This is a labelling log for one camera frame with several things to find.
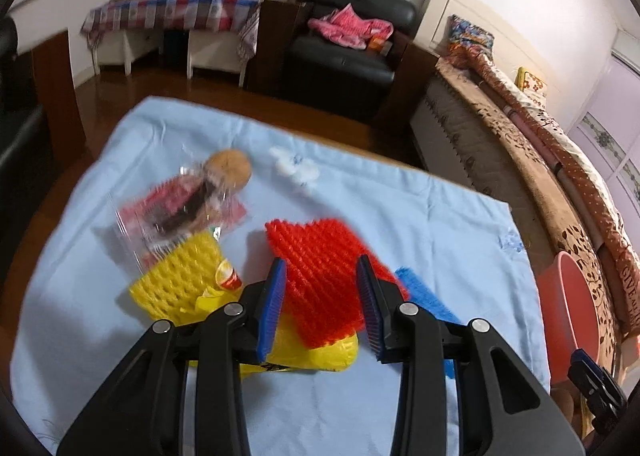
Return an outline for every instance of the light blue tablecloth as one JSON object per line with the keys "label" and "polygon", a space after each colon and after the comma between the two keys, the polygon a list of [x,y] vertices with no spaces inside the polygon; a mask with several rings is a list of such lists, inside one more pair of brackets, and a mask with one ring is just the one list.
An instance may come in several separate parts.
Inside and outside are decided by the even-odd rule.
{"label": "light blue tablecloth", "polygon": [[[12,392],[52,452],[150,325],[127,293],[136,269],[114,229],[113,202],[175,175],[190,156],[204,160],[226,147],[245,151],[254,167],[241,192],[249,216],[222,239],[242,279],[267,273],[265,222],[338,217],[391,270],[411,267],[462,321],[488,319],[548,387],[536,284],[507,204],[236,115],[149,98],[122,120],[76,187],[24,299]],[[386,455],[398,386],[398,369],[375,362],[366,342],[344,373],[253,375],[242,384],[252,452]],[[447,386],[455,454],[453,382]]]}

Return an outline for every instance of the silver screw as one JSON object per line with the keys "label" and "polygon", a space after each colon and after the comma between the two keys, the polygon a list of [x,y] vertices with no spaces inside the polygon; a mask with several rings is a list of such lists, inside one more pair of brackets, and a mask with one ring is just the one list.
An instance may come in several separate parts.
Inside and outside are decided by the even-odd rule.
{"label": "silver screw", "polygon": [[418,307],[414,303],[402,303],[400,305],[400,313],[403,315],[416,315],[418,313]]}
{"label": "silver screw", "polygon": [[162,319],[161,321],[154,322],[154,325],[151,327],[154,333],[167,333],[171,330],[171,323],[166,319]]}
{"label": "silver screw", "polygon": [[484,319],[475,319],[475,321],[471,323],[471,328],[479,331],[480,333],[487,333],[491,326],[489,326],[489,323]]}
{"label": "silver screw", "polygon": [[225,314],[233,317],[234,315],[240,315],[244,308],[240,303],[229,303],[225,306]]}

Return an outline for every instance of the white headboard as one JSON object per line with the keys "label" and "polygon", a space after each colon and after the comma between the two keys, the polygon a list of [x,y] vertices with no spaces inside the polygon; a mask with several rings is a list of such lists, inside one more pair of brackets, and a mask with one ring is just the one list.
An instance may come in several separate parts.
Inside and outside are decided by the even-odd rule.
{"label": "white headboard", "polygon": [[415,36],[418,45],[446,55],[449,17],[456,14],[494,35],[494,62],[511,80],[516,81],[518,68],[524,66],[546,82],[546,108],[554,113],[553,104],[560,100],[561,94],[554,69],[521,33],[491,7],[479,0],[426,0],[423,8],[424,18]]}

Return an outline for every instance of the pillow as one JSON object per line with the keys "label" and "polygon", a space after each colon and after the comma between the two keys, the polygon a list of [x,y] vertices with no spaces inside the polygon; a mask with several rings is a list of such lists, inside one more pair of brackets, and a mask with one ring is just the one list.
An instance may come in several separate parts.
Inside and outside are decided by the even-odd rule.
{"label": "pillow", "polygon": [[449,19],[449,55],[447,60],[456,68],[467,68],[467,50],[473,48],[494,60],[494,35],[453,14]]}
{"label": "pillow", "polygon": [[536,106],[546,110],[546,83],[540,77],[536,77],[524,66],[521,66],[518,69],[516,84]]}

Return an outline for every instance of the sofa backrest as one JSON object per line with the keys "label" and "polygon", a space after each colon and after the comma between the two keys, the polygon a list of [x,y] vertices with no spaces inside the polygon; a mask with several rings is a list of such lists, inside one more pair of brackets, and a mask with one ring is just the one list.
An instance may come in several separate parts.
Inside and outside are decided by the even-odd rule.
{"label": "sofa backrest", "polygon": [[417,11],[407,0],[298,0],[313,2],[311,16],[322,17],[334,9],[346,7],[349,3],[356,14],[364,19],[378,18],[393,23],[394,28],[411,37],[417,27]]}

